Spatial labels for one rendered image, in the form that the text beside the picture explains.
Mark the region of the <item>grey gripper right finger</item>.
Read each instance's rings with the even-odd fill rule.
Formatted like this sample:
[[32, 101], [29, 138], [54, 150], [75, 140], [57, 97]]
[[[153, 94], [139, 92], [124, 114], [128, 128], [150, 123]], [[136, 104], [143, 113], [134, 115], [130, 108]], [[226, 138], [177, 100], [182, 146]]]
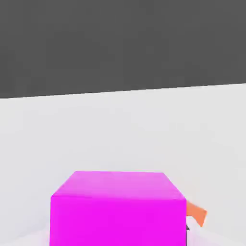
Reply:
[[187, 246], [212, 246], [207, 231], [200, 227], [193, 217], [187, 216], [186, 224], [189, 228]]

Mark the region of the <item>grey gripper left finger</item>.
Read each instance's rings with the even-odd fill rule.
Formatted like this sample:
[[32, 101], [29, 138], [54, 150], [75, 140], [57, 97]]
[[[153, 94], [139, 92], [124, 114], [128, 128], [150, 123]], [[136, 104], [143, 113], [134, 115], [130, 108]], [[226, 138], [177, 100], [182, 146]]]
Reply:
[[49, 246], [49, 231], [44, 229], [29, 235], [26, 246]]

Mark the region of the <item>small orange cube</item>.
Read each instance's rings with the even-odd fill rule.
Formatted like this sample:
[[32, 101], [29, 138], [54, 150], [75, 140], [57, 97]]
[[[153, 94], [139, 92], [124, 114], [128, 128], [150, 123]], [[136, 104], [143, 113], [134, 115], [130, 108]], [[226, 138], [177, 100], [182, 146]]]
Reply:
[[196, 220], [200, 227], [203, 226], [205, 218], [207, 216], [207, 211], [190, 201], [186, 201], [186, 215], [187, 217], [192, 217]]

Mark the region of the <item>small magenta cube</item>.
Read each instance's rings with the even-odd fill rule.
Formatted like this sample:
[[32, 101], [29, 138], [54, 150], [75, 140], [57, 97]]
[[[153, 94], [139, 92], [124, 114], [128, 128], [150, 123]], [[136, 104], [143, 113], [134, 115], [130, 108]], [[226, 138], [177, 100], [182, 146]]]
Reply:
[[51, 196], [49, 246], [186, 246], [186, 198], [161, 172], [74, 172]]

